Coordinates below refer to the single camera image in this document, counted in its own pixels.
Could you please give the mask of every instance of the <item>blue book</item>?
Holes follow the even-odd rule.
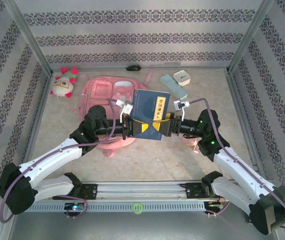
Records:
[[[166,118],[169,92],[136,89],[133,95],[131,119],[148,124],[148,128],[135,136],[137,139],[161,140],[162,134],[153,127],[154,121]]]

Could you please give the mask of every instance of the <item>patterned wallpaper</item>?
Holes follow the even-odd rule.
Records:
[[[234,78],[265,173],[285,186],[285,0],[273,3]]]
[[[0,176],[5,165],[24,157],[46,79],[0,0]]]
[[[86,69],[227,67],[262,0],[53,2],[17,4],[53,69]]]

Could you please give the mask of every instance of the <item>stuffed toy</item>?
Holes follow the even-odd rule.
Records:
[[[76,82],[78,70],[76,67],[73,67],[70,71],[65,67],[62,67],[60,70],[62,76],[56,76],[56,80],[51,87],[50,94],[70,98],[72,96],[72,91],[74,89],[73,84]]]

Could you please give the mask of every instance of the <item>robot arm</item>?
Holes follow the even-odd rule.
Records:
[[[175,103],[176,110],[188,106],[189,103]],[[210,111],[214,125],[218,129],[220,126],[218,115],[214,110]],[[112,131],[111,121],[106,119],[106,111],[102,106],[93,106],[85,116],[85,120],[62,144],[30,162],[19,166],[15,166],[13,163],[5,166],[0,178],[0,196],[2,198],[14,180],[26,172],[14,185],[6,199],[5,203],[12,213],[20,214],[34,202],[42,199],[58,195],[76,197],[82,183],[72,173],[66,173],[55,179],[44,180],[44,178],[66,163],[90,152],[95,146],[86,144],[96,143],[99,140],[98,135],[110,134]],[[239,184],[237,186],[230,183],[221,173],[212,172],[202,179],[203,191],[208,196],[222,196],[234,203],[249,215],[253,225],[263,234],[267,235],[285,223],[285,209],[264,188],[268,187],[273,190],[272,192],[285,203],[285,187],[275,187],[271,182],[258,175],[240,159],[229,143],[217,132],[220,143],[229,153],[227,154],[218,143],[207,109],[200,113],[197,121],[183,119],[181,116],[174,117],[174,113],[170,113],[167,114],[165,120],[154,122],[153,127],[167,137],[171,137],[172,134],[183,134],[185,138],[201,138],[198,142],[200,152],[224,168]],[[134,121],[127,116],[122,119],[122,122],[116,121],[114,134],[122,135],[123,139],[126,139],[126,137],[135,137],[144,129],[144,123]],[[33,166],[35,162],[48,154],[49,157]],[[249,173],[239,163],[249,169]]]

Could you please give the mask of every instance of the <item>beige floor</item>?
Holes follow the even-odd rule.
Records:
[[[177,71],[178,69],[155,69],[149,88],[166,92],[167,89],[160,83],[160,77],[165,74],[172,76]],[[221,122],[219,132],[238,155],[251,165],[223,70],[188,68],[187,72],[191,75],[191,82],[184,87],[188,92],[186,100],[207,98],[210,107],[218,113]],[[144,82],[147,73],[147,70],[84,72],[89,78],[116,76],[134,78],[140,82]],[[77,80],[71,98],[58,99],[53,95],[48,96],[33,159],[59,145],[78,127],[80,117],[70,112],[70,108],[78,107],[79,95],[86,82],[86,77]],[[172,96],[169,111],[174,112],[173,100]],[[205,109],[204,103],[195,103],[186,109],[185,117],[197,120],[203,109]],[[201,153],[193,153],[190,146],[182,144],[180,136],[172,136],[163,137],[161,141],[136,139],[133,144],[117,149],[115,156],[110,158],[104,157],[101,149],[95,148],[85,156],[53,172],[50,177],[55,178],[73,172],[82,181],[200,180],[215,170],[229,177]]]

